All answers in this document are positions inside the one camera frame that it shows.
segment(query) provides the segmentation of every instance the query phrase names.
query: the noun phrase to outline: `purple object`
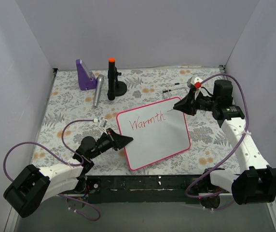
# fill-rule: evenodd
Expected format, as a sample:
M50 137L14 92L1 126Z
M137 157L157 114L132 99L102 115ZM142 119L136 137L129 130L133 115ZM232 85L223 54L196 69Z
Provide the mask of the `purple object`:
M81 90L95 89L97 80L88 68L83 63L82 59L76 60L77 72L78 72L78 83Z

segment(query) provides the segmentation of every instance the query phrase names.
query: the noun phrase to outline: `table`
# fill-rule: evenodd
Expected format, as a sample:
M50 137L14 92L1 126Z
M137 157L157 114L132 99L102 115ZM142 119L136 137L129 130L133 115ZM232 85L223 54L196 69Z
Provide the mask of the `table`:
M116 97L114 101L107 98L108 81L103 85L98 108L93 108L95 90L81 91L78 86L76 71L58 71L53 89L48 101L44 121L40 129L38 142L58 154L62 159L68 160L72 153L61 142L63 128L76 119L101 118L109 119L107 127L118 132L116 115L118 112L132 109L148 103L163 99L162 90L168 84L187 82L190 77L199 76L205 79L219 73L218 68L159 68L140 70L119 70L122 75L119 80L127 84L128 91L124 96ZM93 71L107 77L107 71ZM213 81L204 86L213 91ZM173 96L184 97L184 89L172 91ZM196 116L186 116L192 147L181 154L152 164L137 171L128 168L125 152L110 149L93 159L95 166L88 175L188 175L202 174L205 168L213 167L230 151L225 134L219 128L211 112L198 111ZM96 123L76 123L65 132L66 143L76 150L85 136L98 138L102 132ZM37 167L51 166L59 161L49 155L45 150L36 147L32 163ZM222 167L238 174L238 162L233 155Z

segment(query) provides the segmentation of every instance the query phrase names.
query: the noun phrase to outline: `floral tablecloth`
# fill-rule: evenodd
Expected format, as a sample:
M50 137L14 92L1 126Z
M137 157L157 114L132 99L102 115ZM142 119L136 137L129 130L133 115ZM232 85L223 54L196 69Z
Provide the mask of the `floral tablecloth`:
M107 71L93 71L107 76ZM190 77L199 76L202 79L215 73L219 69L145 69L121 70L119 80L127 84L128 91L124 96L116 97L114 101L107 98L108 81L103 85L98 108L93 108L95 90L81 91L78 86L76 71L58 71L47 111L41 127L38 142L50 148L62 159L68 160L72 153L61 142L63 128L76 119L100 118L109 119L107 127L118 132L116 115L118 112L132 109L163 99L162 90L169 83L187 82ZM209 91L213 90L213 81L204 85ZM172 96L186 95L185 89L174 90ZM89 175L157 175L157 174L201 174L205 168L213 167L231 151L225 134L219 128L210 112L198 111L196 116L186 116L192 146L188 151L172 156L163 161L152 164L137 171L128 168L125 152L110 149L93 159L95 166ZM90 135L98 138L102 132L96 123L79 122L72 124L65 132L66 143L76 150L83 137ZM37 166L51 166L59 161L45 150L36 147L32 163ZM223 168L239 173L239 165L235 155L222 165Z

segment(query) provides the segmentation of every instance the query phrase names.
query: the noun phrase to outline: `gray wall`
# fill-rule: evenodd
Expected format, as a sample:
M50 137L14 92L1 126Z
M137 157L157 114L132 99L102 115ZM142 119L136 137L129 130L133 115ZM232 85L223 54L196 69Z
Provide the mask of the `gray wall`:
M249 130L257 147L276 167L276 0L259 1L232 52L227 70L244 87ZM241 104L240 96L235 96Z
M10 205L2 162L16 143L34 140L52 80L52 68L14 0L0 0L0 232ZM12 177L31 158L31 146L18 148L8 162Z
M54 68L225 64L258 0L16 0Z

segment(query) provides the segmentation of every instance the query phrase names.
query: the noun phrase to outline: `whiteboard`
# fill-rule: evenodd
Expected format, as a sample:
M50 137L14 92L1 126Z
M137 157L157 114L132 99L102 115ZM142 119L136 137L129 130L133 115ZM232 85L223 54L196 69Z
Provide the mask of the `whiteboard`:
M129 168L137 170L191 147L184 113L170 110L174 97L120 112L116 119L120 134L133 137L125 147Z

